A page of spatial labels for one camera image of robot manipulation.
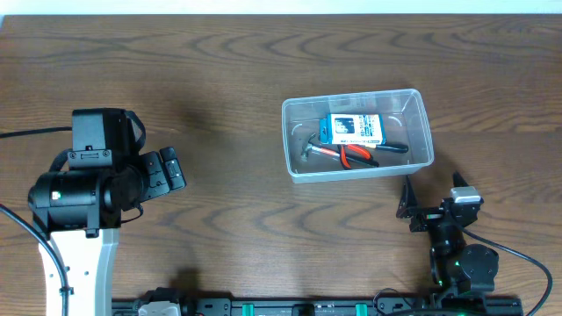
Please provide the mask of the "black yellow screwdriver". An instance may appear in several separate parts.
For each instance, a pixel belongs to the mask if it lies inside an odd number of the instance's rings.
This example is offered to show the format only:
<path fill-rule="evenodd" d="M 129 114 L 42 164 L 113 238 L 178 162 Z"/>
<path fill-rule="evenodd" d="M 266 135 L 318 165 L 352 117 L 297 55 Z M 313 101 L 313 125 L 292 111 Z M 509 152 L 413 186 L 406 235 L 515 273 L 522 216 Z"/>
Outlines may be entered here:
<path fill-rule="evenodd" d="M 408 145 L 405 145 L 405 144 L 390 143 L 390 144 L 377 145 L 376 150 L 387 151 L 387 152 L 397 153 L 397 154 L 405 154 L 405 153 L 408 152 L 409 147 L 408 147 Z"/>

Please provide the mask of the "red handled pliers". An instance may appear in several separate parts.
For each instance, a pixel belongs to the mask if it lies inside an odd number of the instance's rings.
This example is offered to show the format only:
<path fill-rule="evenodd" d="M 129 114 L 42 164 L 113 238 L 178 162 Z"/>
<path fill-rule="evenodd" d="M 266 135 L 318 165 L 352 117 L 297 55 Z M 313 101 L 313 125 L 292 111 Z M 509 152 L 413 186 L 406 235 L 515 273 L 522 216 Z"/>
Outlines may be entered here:
<path fill-rule="evenodd" d="M 377 167 L 378 163 L 373 159 L 371 152 L 364 147 L 349 144 L 339 145 L 340 163 L 344 169 L 352 169 L 351 163 L 359 163 L 369 167 Z"/>

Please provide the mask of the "blue and white box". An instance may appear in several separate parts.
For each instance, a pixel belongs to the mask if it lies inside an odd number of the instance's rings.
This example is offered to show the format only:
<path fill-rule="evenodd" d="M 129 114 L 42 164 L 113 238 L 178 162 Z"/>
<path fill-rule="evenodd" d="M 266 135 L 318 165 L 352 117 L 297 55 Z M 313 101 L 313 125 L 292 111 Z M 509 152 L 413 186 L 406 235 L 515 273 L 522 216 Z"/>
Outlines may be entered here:
<path fill-rule="evenodd" d="M 319 140 L 329 145 L 382 145 L 386 141 L 378 114 L 328 114 L 320 120 Z"/>

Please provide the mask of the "clear plastic storage container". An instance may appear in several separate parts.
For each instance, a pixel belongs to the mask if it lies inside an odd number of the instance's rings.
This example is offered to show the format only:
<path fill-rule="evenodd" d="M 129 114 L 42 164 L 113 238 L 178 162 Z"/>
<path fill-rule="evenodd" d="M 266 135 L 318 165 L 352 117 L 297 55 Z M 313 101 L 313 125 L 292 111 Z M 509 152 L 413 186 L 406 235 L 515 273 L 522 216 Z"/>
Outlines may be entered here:
<path fill-rule="evenodd" d="M 385 128 L 384 144 L 405 144 L 409 150 L 397 154 L 376 150 L 374 145 L 358 145 L 371 152 L 378 168 L 352 163 L 352 169 L 346 170 L 337 159 L 317 153 L 311 153 L 307 162 L 301 161 L 302 147 L 313 133 L 314 144 L 337 149 L 338 145 L 319 140 L 320 120 L 330 113 L 378 114 Z M 287 99 L 282 105 L 282 127 L 287 170 L 295 183 L 409 175 L 434 161 L 428 116 L 415 89 Z"/>

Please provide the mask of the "small hammer with black grip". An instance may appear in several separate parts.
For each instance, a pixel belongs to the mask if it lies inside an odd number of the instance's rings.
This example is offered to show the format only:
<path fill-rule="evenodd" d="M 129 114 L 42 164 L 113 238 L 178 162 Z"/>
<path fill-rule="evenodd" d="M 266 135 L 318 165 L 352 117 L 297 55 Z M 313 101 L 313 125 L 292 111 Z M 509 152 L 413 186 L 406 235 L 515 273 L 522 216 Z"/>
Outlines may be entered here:
<path fill-rule="evenodd" d="M 302 150 L 301 150 L 301 154 L 300 154 L 301 161 L 307 162 L 308 157 L 311 153 L 317 153 L 317 154 L 324 154 L 325 156 L 335 158 L 340 162 L 339 150 L 338 150 L 339 145 L 337 146 L 337 149 L 330 149 L 328 147 L 316 145 L 316 144 L 313 143 L 313 139 L 314 139 L 315 136 L 316 136 L 316 134 L 313 133 L 308 138 L 306 143 L 303 145 Z"/>

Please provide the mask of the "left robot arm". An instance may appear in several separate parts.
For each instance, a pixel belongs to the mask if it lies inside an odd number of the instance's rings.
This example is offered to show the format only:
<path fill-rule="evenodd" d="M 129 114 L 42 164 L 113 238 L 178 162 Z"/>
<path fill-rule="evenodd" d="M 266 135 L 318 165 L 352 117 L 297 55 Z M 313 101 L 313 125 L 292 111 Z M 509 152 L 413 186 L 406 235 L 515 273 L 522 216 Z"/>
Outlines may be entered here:
<path fill-rule="evenodd" d="M 28 194 L 34 228 L 67 284 L 47 286 L 50 315 L 109 315 L 112 271 L 123 212 L 185 187 L 173 147 L 143 153 L 146 129 L 133 111 L 72 113 L 72 146 Z"/>

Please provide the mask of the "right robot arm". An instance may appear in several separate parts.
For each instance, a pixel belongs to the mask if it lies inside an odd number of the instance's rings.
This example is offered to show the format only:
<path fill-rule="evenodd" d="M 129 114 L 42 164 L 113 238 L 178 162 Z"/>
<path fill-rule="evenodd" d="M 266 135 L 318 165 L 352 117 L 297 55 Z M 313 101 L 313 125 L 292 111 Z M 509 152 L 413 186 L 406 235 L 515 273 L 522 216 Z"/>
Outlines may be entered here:
<path fill-rule="evenodd" d="M 486 295 L 494 291 L 499 255 L 482 244 L 467 244 L 463 233 L 478 219 L 483 203 L 458 172 L 453 174 L 450 195 L 433 207 L 419 206 L 410 178 L 404 180 L 396 217 L 409 219 L 412 233 L 429 235 L 431 276 L 440 286 L 429 297 L 431 308 L 488 311 Z"/>

